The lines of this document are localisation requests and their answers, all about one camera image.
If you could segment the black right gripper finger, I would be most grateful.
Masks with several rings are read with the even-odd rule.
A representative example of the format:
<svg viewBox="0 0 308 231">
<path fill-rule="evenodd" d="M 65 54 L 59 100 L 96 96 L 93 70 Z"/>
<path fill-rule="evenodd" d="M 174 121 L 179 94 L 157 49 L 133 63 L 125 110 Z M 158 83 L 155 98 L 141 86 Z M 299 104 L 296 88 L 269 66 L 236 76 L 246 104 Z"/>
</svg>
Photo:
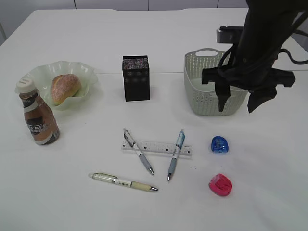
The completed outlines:
<svg viewBox="0 0 308 231">
<path fill-rule="evenodd" d="M 230 86 L 225 81 L 215 82 L 215 92 L 218 98 L 218 110 L 222 112 L 224 110 L 225 104 L 231 96 Z"/>
<path fill-rule="evenodd" d="M 277 95 L 276 86 L 263 87 L 260 89 L 249 90 L 250 96 L 248 99 L 248 112 L 251 113 L 261 104 L 272 100 Z"/>
</svg>

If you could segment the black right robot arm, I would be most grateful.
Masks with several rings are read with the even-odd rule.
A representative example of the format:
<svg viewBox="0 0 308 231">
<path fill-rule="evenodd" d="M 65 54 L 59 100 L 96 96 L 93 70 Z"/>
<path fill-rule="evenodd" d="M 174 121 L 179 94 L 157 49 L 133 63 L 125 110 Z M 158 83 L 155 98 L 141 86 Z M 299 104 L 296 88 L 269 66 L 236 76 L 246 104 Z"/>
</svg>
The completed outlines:
<svg viewBox="0 0 308 231">
<path fill-rule="evenodd" d="M 293 34 L 300 34 L 299 26 L 308 18 L 306 0 L 249 0 L 244 26 L 222 26 L 221 43 L 232 46 L 223 54 L 217 67 L 203 69 L 202 83 L 215 83 L 218 110 L 224 110 L 231 96 L 230 87 L 250 92 L 248 112 L 277 95 L 277 85 L 292 87 L 295 76 L 291 71 L 273 68 L 279 53 L 286 53 L 296 61 L 284 42 Z"/>
</svg>

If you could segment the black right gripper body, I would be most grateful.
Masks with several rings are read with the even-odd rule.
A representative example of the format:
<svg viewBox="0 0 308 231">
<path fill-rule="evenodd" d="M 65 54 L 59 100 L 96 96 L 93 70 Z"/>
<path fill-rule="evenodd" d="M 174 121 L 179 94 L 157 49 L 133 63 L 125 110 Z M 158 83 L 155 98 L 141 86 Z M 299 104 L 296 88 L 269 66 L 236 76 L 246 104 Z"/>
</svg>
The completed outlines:
<svg viewBox="0 0 308 231">
<path fill-rule="evenodd" d="M 239 66 L 223 64 L 202 70 L 202 84 L 207 85 L 210 82 L 215 83 L 215 92 L 227 93 L 230 92 L 230 87 L 252 91 L 277 85 L 289 88 L 294 84 L 295 76 L 291 71 L 276 68 L 245 74 Z"/>
</svg>

